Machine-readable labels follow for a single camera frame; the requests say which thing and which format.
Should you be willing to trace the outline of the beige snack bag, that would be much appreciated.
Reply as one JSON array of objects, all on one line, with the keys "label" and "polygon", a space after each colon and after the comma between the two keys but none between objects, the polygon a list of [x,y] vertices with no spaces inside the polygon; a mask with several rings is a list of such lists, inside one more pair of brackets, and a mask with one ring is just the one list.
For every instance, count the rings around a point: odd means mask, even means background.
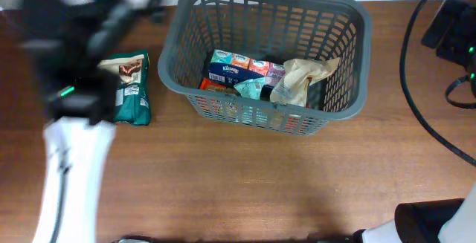
[{"label": "beige snack bag", "polygon": [[272,103],[305,107],[308,90],[337,70],[340,58],[317,61],[313,59],[290,59],[285,61],[284,76],[270,94]]}]

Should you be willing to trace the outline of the blue Kleenex tissue pack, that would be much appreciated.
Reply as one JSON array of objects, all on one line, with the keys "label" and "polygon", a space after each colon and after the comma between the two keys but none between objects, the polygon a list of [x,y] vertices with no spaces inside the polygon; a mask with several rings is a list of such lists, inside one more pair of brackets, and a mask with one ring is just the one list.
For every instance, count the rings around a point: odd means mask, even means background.
[{"label": "blue Kleenex tissue pack", "polygon": [[266,85],[275,87],[285,74],[281,64],[218,49],[207,54],[204,64],[204,77],[227,87],[263,77]]}]

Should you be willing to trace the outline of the white teal wipes packet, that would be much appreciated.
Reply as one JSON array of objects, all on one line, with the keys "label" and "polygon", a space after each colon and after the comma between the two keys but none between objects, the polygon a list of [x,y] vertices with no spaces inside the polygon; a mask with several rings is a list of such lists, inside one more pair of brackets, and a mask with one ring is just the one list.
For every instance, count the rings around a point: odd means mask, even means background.
[{"label": "white teal wipes packet", "polygon": [[259,100],[263,86],[266,84],[266,78],[256,78],[237,83],[234,88],[244,98]]}]

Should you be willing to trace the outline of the green coffee bag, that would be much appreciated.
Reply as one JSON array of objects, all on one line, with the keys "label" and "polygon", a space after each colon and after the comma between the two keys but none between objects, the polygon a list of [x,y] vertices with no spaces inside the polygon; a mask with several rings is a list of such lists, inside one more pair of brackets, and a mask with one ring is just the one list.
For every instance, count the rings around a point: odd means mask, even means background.
[{"label": "green coffee bag", "polygon": [[151,111],[147,90],[149,54],[146,50],[115,54],[100,62],[99,68],[119,76],[115,99],[115,123],[148,126]]}]

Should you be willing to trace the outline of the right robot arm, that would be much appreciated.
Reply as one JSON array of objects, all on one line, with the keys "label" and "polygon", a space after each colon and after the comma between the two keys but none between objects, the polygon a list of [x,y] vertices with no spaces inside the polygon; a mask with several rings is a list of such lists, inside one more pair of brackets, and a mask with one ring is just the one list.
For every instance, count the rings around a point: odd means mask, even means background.
[{"label": "right robot arm", "polygon": [[[464,0],[443,0],[421,43],[439,58],[464,67],[466,74],[447,87],[445,99],[454,107],[475,109],[475,103],[449,97],[465,82],[475,93],[475,6]],[[399,204],[392,221],[353,234],[354,242],[469,242],[474,238],[474,190],[466,199]]]}]

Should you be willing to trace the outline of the grey plastic basket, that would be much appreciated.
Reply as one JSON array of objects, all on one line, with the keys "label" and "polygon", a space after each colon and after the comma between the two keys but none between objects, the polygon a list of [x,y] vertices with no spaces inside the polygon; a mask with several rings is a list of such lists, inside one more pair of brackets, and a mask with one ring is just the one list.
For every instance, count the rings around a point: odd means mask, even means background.
[{"label": "grey plastic basket", "polygon": [[[354,0],[178,0],[158,75],[203,117],[292,135],[313,135],[358,114],[367,99],[372,21]],[[200,89],[215,49],[255,59],[338,59],[305,106]]]}]

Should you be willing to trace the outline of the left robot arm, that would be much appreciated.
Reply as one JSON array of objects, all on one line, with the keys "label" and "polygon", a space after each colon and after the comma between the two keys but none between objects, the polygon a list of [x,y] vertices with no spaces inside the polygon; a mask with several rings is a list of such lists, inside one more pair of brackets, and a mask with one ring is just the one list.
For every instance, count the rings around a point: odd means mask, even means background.
[{"label": "left robot arm", "polygon": [[117,73],[100,62],[144,14],[127,0],[22,0],[22,43],[40,85],[45,184],[35,242],[94,242],[103,168],[116,133]]}]

